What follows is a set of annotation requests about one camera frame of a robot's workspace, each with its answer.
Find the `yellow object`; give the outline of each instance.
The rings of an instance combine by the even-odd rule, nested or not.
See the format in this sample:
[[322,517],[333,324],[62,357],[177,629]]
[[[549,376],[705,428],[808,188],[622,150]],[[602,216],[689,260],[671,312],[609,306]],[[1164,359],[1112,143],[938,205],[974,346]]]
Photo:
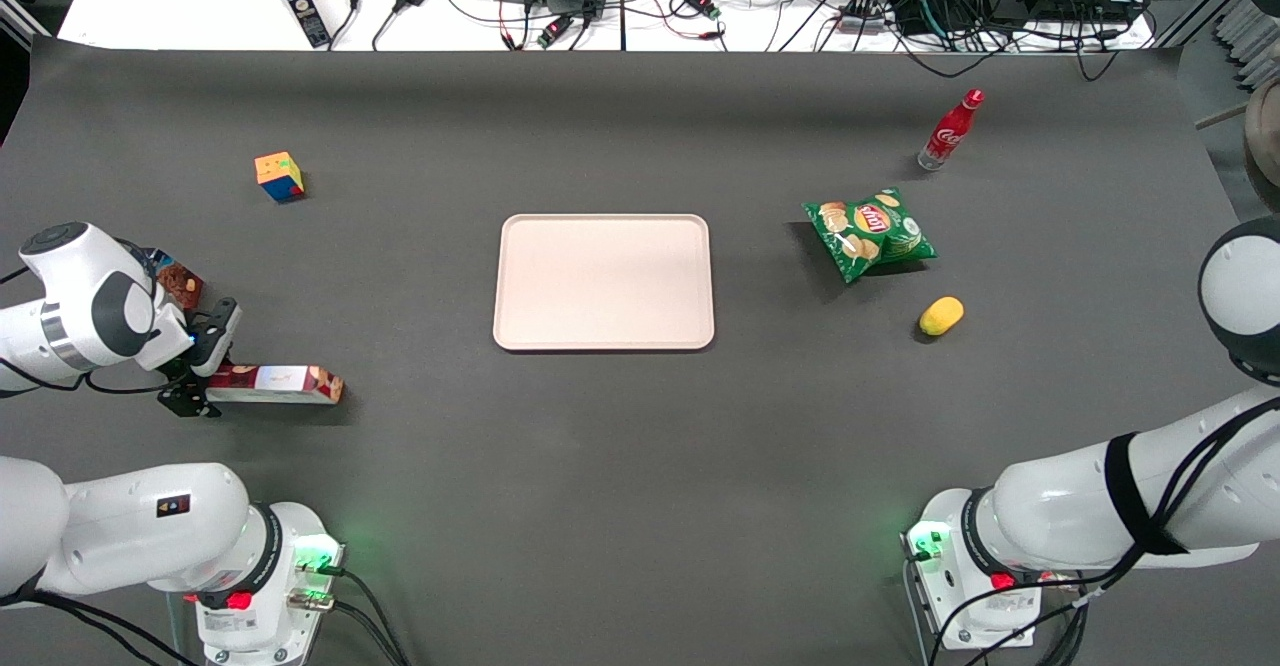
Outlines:
[[964,319],[964,304],[955,296],[943,296],[920,314],[920,330],[928,336],[942,336]]
[[276,201],[300,197],[306,192],[306,187],[302,186],[302,170],[288,151],[275,151],[253,159],[253,169],[257,172],[257,184]]

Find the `red light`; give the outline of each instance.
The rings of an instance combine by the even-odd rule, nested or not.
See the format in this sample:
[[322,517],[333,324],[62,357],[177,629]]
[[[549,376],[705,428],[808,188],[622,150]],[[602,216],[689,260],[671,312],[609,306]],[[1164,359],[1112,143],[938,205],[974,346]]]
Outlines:
[[233,593],[227,597],[227,607],[234,608],[236,611],[244,611],[246,608],[248,608],[248,605],[252,601],[253,601],[253,594],[244,590],[238,590],[237,593]]

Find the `white desk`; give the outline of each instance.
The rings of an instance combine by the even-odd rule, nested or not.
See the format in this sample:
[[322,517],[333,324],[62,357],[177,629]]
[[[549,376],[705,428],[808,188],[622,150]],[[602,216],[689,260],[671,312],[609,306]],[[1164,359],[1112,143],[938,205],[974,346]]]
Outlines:
[[[352,24],[343,32],[335,50],[367,51],[374,33],[390,10],[394,0],[364,0]],[[484,19],[497,19],[499,5],[493,0],[453,0],[461,9]],[[668,0],[627,0],[635,9],[658,13]],[[763,51],[777,23],[777,0],[716,0],[726,27],[724,45],[730,51]],[[315,0],[330,32],[347,14],[347,0]],[[782,19],[777,28],[773,50],[777,50],[809,15],[817,0],[796,0],[782,6]],[[503,14],[509,31],[518,40],[522,28],[520,6],[504,6]],[[548,23],[545,12],[535,9],[532,38]],[[827,22],[833,10],[823,9],[787,47],[788,51],[812,51],[818,38],[826,38]],[[705,20],[672,20],[681,31],[714,31],[716,24]],[[1039,31],[1061,31],[1064,24],[1038,24]],[[1069,28],[1078,28],[1073,24]],[[576,26],[553,47],[563,50],[576,36]],[[719,51],[714,41],[681,38],[671,33],[660,19],[652,15],[628,13],[626,18],[627,49],[632,51]],[[201,47],[202,50],[310,50],[310,45],[283,0],[74,0],[59,32],[59,37],[102,47]],[[1112,50],[1142,47],[1151,40],[1151,28],[1139,19],[1126,33],[1107,41]],[[892,33],[854,35],[836,33],[827,51],[849,51],[855,41],[859,51],[902,51],[902,44]],[[996,41],[988,40],[988,45]],[[579,45],[579,50],[617,50],[620,45],[618,9],[609,9],[594,23]],[[481,51],[504,50],[494,23],[481,23],[458,13],[448,0],[428,0],[421,6],[411,6],[401,13],[378,42],[380,51]],[[1051,40],[1024,37],[1006,51],[1043,51],[1059,45]],[[937,40],[928,36],[913,37],[911,51],[941,50]],[[1094,50],[1087,45],[1087,50]]]

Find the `pink tray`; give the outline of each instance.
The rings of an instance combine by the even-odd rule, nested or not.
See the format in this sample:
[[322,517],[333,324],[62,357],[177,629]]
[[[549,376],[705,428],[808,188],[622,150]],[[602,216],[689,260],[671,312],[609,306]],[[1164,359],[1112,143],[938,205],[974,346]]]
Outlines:
[[710,236],[692,214],[520,214],[502,227],[493,338],[508,351],[712,342]]

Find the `rubik's cube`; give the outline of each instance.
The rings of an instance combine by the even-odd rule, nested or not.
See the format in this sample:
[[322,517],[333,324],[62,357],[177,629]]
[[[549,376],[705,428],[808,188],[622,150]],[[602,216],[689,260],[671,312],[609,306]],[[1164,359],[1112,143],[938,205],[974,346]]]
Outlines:
[[257,184],[276,201],[300,199],[306,192],[302,170],[288,151],[259,156],[253,166],[257,168]]

